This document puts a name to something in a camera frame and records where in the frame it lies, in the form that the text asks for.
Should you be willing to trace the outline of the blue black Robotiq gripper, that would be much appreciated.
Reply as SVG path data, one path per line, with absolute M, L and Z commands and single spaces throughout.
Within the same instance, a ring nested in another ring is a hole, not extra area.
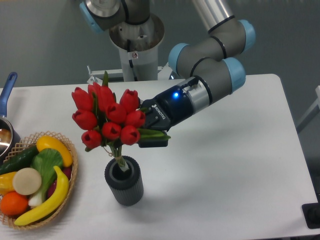
M 194 113 L 193 104 L 182 87 L 173 86 L 152 99 L 144 100 L 146 109 L 144 129 L 139 129 L 140 148 L 167 147 L 170 136 L 165 131 L 181 123 Z

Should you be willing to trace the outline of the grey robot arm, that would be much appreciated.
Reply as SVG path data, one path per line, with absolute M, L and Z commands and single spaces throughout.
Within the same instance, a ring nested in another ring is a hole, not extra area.
M 208 32 L 196 45 L 177 44 L 168 65 L 183 81 L 142 102 L 144 129 L 166 133 L 171 127 L 242 87 L 246 72 L 236 59 L 256 41 L 253 26 L 235 18 L 225 0 L 195 0 Z M 84 0 L 79 5 L 87 24 L 97 33 L 109 32 L 118 48 L 126 82 L 158 77 L 158 47 L 164 38 L 162 21 L 147 0 Z

